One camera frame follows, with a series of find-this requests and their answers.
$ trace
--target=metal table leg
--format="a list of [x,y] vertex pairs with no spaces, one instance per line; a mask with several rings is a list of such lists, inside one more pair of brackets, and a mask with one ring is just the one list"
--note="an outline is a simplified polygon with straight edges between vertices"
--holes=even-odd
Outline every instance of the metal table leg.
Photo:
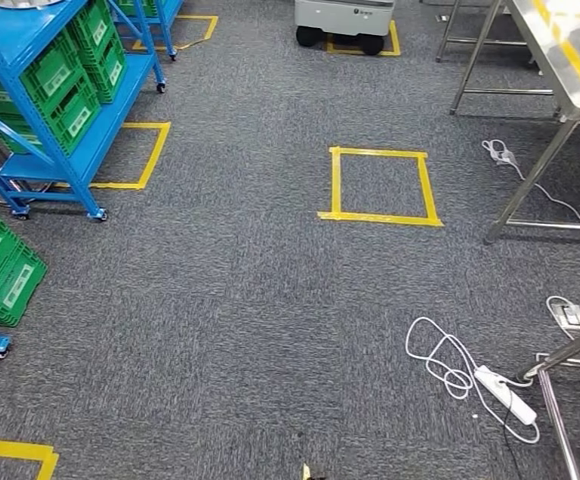
[[470,59],[468,62],[468,66],[464,73],[464,78],[461,79],[461,83],[459,84],[459,91],[455,96],[455,100],[452,102],[452,106],[450,107],[450,115],[454,115],[457,111],[457,107],[459,106],[459,102],[461,101],[461,97],[464,95],[464,90],[466,89],[470,76],[472,74],[472,70],[474,68],[474,64],[476,63],[477,57],[481,53],[481,49],[483,48],[483,44],[485,42],[485,38],[490,33],[490,29],[492,28],[492,23],[495,22],[495,17],[497,16],[497,12],[499,7],[501,6],[502,0],[494,0],[492,5],[490,5],[490,9],[485,16],[485,21],[483,22],[483,27],[481,29],[481,33],[479,34],[479,38],[476,39],[476,43],[474,45]]
[[517,378],[523,380],[529,380],[536,376],[540,371],[547,371],[556,365],[565,363],[571,357],[574,357],[580,353],[580,336],[577,337],[572,342],[568,342],[559,350],[553,352],[548,355],[545,360],[537,361],[529,367],[526,367],[517,374]]
[[572,453],[570,441],[568,440],[565,426],[563,424],[563,419],[561,418],[561,413],[559,411],[559,405],[556,403],[556,397],[555,397],[554,391],[552,389],[552,382],[550,382],[548,372],[539,372],[539,383],[541,385],[544,401],[546,402],[546,409],[548,411],[550,421],[556,430],[556,438],[559,441],[559,446],[561,447],[561,451],[563,453],[563,457],[565,459],[568,473],[572,480],[580,480],[579,469],[577,467],[577,462],[575,461],[575,455]]
[[539,160],[532,167],[525,181],[522,183],[510,201],[504,209],[503,212],[497,219],[490,230],[485,235],[485,243],[492,243],[499,235],[504,226],[508,223],[510,218],[523,201],[533,186],[544,173],[544,171],[554,158],[561,147],[565,144],[570,135],[577,128],[578,122],[576,120],[566,120],[562,125],[556,135],[546,148],[546,150],[539,158]]

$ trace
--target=floor marking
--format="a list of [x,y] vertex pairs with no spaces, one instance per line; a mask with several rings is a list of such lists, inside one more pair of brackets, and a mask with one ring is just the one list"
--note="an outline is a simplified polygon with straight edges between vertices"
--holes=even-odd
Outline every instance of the floor marking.
[[[399,36],[396,34],[396,24],[394,20],[390,20],[390,37],[392,40],[392,50],[384,50],[379,52],[381,57],[398,57],[401,55],[401,47],[399,45]],[[332,34],[328,34],[325,40],[325,51],[327,53],[345,53],[348,55],[365,55],[360,48],[353,49],[339,49],[335,45]]]
[[[426,167],[426,152],[404,150],[377,150],[367,148],[331,147],[332,165],[332,197],[329,212],[317,212],[322,220],[343,220],[351,222],[393,223],[399,225],[420,225],[427,227],[442,227],[439,219],[432,194],[432,186]],[[423,194],[424,217],[410,217],[402,215],[384,215],[378,213],[358,213],[341,211],[341,155],[365,155],[377,157],[413,158],[417,162],[419,182]]]
[[[143,190],[148,184],[152,173],[154,171],[154,167],[159,162],[161,157],[161,152],[163,150],[163,145],[165,143],[165,139],[168,138],[168,133],[170,131],[170,122],[126,122],[122,125],[122,128],[138,128],[143,130],[159,130],[159,135],[156,137],[156,141],[154,147],[150,153],[150,158],[144,171],[141,172],[141,176],[136,182],[92,182],[90,184],[90,188],[113,188],[116,190]],[[68,188],[67,183],[56,183],[58,187]]]
[[0,457],[41,462],[41,467],[36,474],[36,480],[50,480],[59,460],[59,455],[55,453],[52,445],[2,440],[0,440]]
[[[212,34],[215,33],[215,29],[217,28],[217,22],[219,21],[219,17],[217,15],[175,15],[175,18],[184,19],[184,20],[208,20],[208,28],[205,29],[205,33],[203,34],[203,38],[199,40],[195,40],[190,43],[186,43],[184,45],[173,45],[177,50],[185,50],[187,48],[196,45],[199,42],[205,42],[205,40],[210,40]],[[155,46],[155,50],[159,52],[165,52],[165,45]],[[140,39],[137,39],[132,47],[132,50],[145,50]]]

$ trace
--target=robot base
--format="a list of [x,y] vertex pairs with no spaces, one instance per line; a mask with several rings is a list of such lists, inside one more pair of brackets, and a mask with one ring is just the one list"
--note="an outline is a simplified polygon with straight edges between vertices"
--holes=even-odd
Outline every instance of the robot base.
[[[313,47],[325,38],[319,28],[297,27],[297,42],[302,47]],[[384,37],[362,33],[357,35],[361,50],[366,55],[378,55],[384,49]]]

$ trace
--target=small object on floor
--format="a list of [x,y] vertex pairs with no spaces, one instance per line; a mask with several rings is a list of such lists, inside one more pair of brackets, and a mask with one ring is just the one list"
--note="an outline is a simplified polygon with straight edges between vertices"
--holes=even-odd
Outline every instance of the small object on floor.
[[326,480],[325,477],[313,477],[310,475],[310,467],[304,464],[301,469],[301,480]]
[[326,33],[357,37],[366,55],[378,55],[390,31],[392,0],[341,3],[334,0],[295,0],[297,42],[313,47]]

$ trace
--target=stainless steel table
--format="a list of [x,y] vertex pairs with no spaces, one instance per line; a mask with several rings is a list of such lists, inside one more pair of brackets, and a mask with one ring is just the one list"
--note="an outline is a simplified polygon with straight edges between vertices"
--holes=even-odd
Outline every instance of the stainless steel table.
[[[486,243],[496,240],[506,225],[525,227],[548,227],[580,230],[580,223],[538,222],[513,219],[515,211],[532,186],[562,147],[580,123],[580,2],[561,1],[562,11],[549,10],[544,0],[506,0],[512,17],[523,35],[528,47],[544,72],[553,90],[466,88],[490,28],[499,12],[503,0],[494,0],[488,11],[470,62],[466,68],[459,91],[455,97],[450,114],[455,114],[465,93],[551,95],[554,94],[560,108],[562,125],[547,148],[535,164],[529,175],[513,195],[510,202],[490,228]],[[554,8],[556,2],[551,2]]]

